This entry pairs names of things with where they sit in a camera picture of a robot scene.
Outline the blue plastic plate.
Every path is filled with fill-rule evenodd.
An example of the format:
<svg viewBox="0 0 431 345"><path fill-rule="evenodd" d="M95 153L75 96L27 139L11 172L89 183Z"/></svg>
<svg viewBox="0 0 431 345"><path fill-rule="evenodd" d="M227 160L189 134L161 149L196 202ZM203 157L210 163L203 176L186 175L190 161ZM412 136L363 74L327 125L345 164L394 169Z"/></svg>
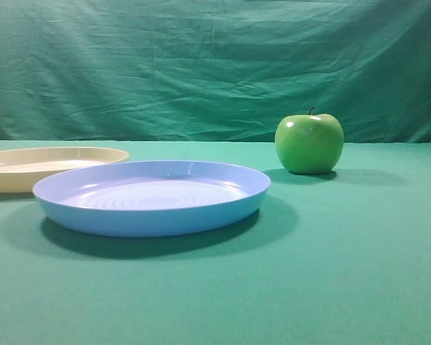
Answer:
<svg viewBox="0 0 431 345"><path fill-rule="evenodd" d="M259 210L271 180L223 162L152 160L69 170L43 178L33 194L65 228L114 237L210 231Z"/></svg>

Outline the yellow plastic plate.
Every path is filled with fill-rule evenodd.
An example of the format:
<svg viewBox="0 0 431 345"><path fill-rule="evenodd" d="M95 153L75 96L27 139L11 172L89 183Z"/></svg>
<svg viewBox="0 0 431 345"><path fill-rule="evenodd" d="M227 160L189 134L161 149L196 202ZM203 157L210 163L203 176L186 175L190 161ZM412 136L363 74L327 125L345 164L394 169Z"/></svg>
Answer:
<svg viewBox="0 0 431 345"><path fill-rule="evenodd" d="M107 147L0 150L0 193L29 193L39 180L67 170L123 162L129 153Z"/></svg>

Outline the green apple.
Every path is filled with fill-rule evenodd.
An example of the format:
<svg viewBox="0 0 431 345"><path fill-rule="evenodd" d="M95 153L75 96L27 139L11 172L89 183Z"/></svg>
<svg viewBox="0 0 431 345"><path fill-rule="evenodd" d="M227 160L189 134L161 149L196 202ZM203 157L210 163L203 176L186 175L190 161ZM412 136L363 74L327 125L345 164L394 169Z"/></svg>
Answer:
<svg viewBox="0 0 431 345"><path fill-rule="evenodd" d="M281 165L295 175L327 175L343 151L340 122L330 114L316 114L315 110L311 106L306 114L284 117L274 135Z"/></svg>

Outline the green table cloth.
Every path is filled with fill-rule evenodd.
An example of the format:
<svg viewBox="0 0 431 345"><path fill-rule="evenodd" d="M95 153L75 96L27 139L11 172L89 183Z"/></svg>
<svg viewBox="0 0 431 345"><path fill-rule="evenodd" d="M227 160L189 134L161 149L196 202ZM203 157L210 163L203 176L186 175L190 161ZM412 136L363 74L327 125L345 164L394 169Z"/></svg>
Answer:
<svg viewBox="0 0 431 345"><path fill-rule="evenodd" d="M159 239L75 233L0 194L0 344L431 344L431 144L347 144L321 178L271 143L106 146L272 184L239 224Z"/></svg>

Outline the green backdrop cloth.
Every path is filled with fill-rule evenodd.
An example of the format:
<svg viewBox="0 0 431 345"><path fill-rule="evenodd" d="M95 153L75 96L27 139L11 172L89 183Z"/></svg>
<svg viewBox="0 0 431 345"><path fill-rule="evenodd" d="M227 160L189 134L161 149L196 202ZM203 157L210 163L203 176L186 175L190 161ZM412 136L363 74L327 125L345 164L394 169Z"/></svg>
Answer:
<svg viewBox="0 0 431 345"><path fill-rule="evenodd" d="M0 139L431 141L431 1L0 1Z"/></svg>

